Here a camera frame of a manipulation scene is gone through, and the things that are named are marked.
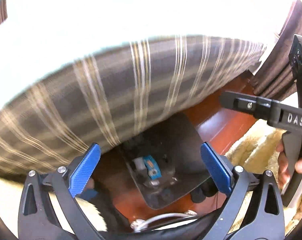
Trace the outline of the right hand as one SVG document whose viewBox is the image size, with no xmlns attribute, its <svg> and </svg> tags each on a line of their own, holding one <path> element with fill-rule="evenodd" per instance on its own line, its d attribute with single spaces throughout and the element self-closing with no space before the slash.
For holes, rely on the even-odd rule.
<svg viewBox="0 0 302 240">
<path fill-rule="evenodd" d="M 284 151 L 284 146 L 282 141 L 279 142 L 279 144 L 276 147 L 276 152 L 279 152 L 278 156 L 278 181 L 280 188 L 282 189 L 290 180 L 291 176 L 288 171 L 288 159 L 286 157 L 285 151 Z M 302 174 L 302 158 L 300 158 L 296 163 L 295 163 L 295 171 L 297 173 Z"/>
</svg>

